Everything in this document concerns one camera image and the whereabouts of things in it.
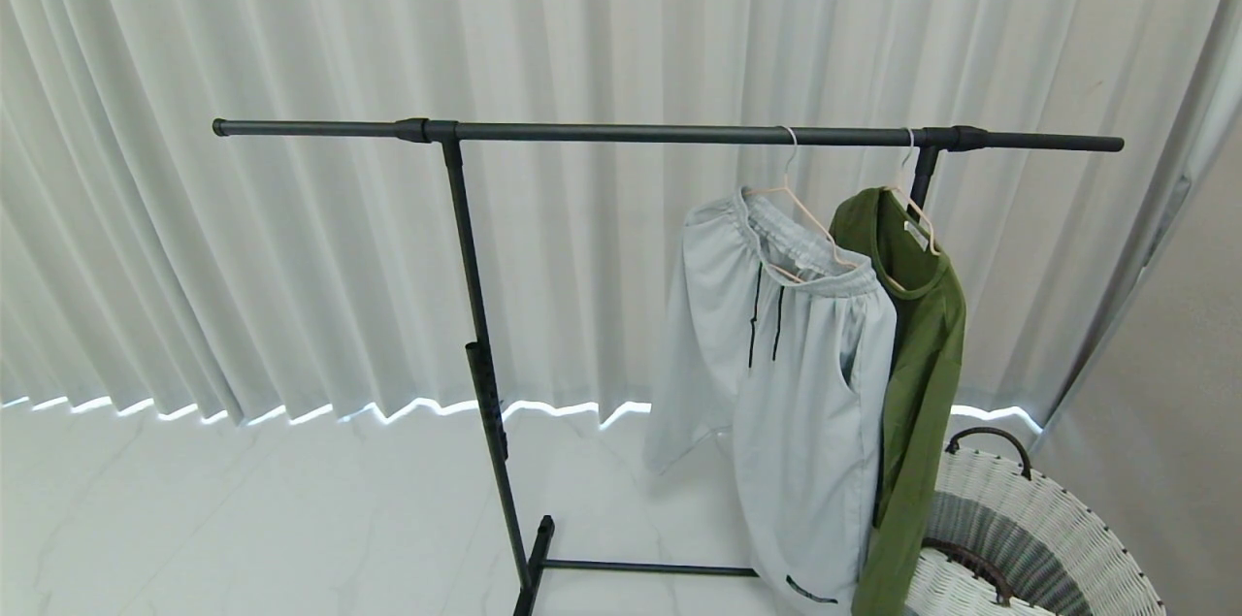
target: beige wall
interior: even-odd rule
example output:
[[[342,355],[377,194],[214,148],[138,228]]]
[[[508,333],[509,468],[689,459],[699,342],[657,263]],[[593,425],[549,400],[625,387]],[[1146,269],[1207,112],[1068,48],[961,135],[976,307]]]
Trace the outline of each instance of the beige wall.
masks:
[[[1242,614],[1240,128],[1036,455],[1179,616]]]

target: rack bottom crossbar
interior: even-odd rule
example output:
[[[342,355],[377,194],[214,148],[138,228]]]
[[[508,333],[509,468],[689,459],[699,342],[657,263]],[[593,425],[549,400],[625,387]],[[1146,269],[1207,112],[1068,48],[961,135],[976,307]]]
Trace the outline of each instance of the rack bottom crossbar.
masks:
[[[758,578],[750,568],[727,568],[719,565],[669,565],[664,563],[615,563],[610,560],[563,560],[548,558],[548,548],[556,523],[544,514],[535,534],[535,545],[530,549],[527,570],[530,574],[530,586],[518,595],[518,605],[513,616],[530,616],[539,594],[539,582],[544,570],[599,570],[606,573],[656,573],[662,575],[714,575],[718,578]]]

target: curtain fold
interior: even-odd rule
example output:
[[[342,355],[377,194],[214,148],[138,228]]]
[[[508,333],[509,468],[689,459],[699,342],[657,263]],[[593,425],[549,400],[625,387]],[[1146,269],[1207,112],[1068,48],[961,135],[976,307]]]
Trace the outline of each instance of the curtain fold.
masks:
[[[4,0],[0,390],[233,420],[469,400],[443,161],[217,139],[214,117],[923,127],[1125,135],[989,149],[929,197],[970,307],[961,402],[1046,419],[1220,0]],[[789,149],[468,143],[505,400],[650,400],[688,209]],[[828,217],[899,149],[802,149]]]

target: floor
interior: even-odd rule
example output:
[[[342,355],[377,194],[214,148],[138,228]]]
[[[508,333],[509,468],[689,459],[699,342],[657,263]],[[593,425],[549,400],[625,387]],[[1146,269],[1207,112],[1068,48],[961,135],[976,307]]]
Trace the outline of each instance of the floor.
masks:
[[[725,445],[642,471],[647,417],[508,421],[529,545],[745,565]],[[955,427],[970,420],[955,421]],[[980,446],[990,441],[984,440]],[[477,412],[250,427],[147,410],[0,415],[5,615],[510,614],[517,595]],[[755,579],[549,571],[537,614],[773,614]]]

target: black drawstring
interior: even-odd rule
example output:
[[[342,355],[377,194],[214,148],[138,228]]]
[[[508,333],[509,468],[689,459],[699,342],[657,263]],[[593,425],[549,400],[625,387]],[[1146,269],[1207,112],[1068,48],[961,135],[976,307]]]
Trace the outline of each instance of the black drawstring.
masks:
[[[755,324],[759,323],[759,284],[764,278],[764,265],[759,262],[759,272],[755,274],[755,312],[750,315],[750,358],[746,359],[746,369],[755,365]]]
[[[780,314],[785,303],[785,287],[781,286],[780,296],[776,297],[776,337],[773,338],[773,361],[776,361],[776,345],[780,344]]]

